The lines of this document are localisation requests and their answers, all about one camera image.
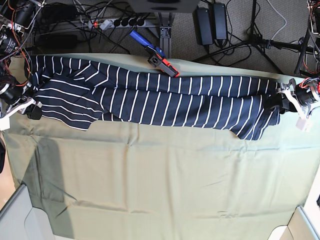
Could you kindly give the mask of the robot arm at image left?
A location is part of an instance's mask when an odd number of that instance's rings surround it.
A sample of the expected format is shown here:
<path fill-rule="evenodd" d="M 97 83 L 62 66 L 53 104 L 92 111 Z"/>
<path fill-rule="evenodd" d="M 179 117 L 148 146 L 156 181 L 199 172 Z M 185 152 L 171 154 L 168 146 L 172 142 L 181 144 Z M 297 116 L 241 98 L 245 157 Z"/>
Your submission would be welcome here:
<path fill-rule="evenodd" d="M 32 67 L 24 49 L 35 27 L 36 16 L 43 9 L 44 0 L 2 0 L 0 2 L 0 101 L 6 103 L 0 119 L 7 120 L 15 113 L 29 119 L 42 117 L 42 104 L 33 99 L 35 89 L 30 83 Z M 26 81 L 19 83 L 9 67 L 12 58 L 22 55 L 26 63 Z"/>

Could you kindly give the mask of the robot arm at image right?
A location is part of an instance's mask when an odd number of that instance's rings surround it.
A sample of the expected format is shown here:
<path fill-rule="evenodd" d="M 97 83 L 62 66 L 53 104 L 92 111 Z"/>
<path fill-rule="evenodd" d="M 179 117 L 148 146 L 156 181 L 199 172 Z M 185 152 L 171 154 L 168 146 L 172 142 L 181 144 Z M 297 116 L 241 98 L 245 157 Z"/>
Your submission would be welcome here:
<path fill-rule="evenodd" d="M 306 78 L 299 84 L 292 79 L 284 88 L 293 89 L 285 97 L 293 97 L 302 109 L 307 108 L 310 115 L 313 104 L 320 101 L 320 2 L 318 0 L 308 0 L 308 19 L 306 34 L 297 44 L 274 41 L 266 41 L 266 46 L 278 49 L 296 50 L 299 58 L 294 70 L 295 74 L 301 74 Z M 316 61 L 315 70 L 311 70 L 307 64 L 307 54 L 313 54 Z"/>

